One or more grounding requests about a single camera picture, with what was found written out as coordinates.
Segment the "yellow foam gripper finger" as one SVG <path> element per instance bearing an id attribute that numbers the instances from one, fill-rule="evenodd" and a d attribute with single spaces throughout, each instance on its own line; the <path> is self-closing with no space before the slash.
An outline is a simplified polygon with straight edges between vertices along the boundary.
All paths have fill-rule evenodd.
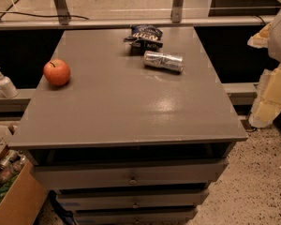
<path id="1" fill-rule="evenodd" d="M 247 44 L 253 48 L 267 48 L 269 56 L 279 62 L 274 70 L 262 72 L 248 119 L 252 127 L 265 128 L 281 113 L 281 25 L 268 23 Z"/>

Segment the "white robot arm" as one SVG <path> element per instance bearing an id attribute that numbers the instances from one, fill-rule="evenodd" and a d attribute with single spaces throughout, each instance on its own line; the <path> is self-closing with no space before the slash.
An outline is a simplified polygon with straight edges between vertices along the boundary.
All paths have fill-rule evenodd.
<path id="1" fill-rule="evenodd" d="M 279 62 L 273 71 L 265 69 L 260 76 L 257 97 L 248 119 L 252 127 L 265 128 L 281 113 L 281 9 L 247 44 L 267 48 L 269 56 Z"/>

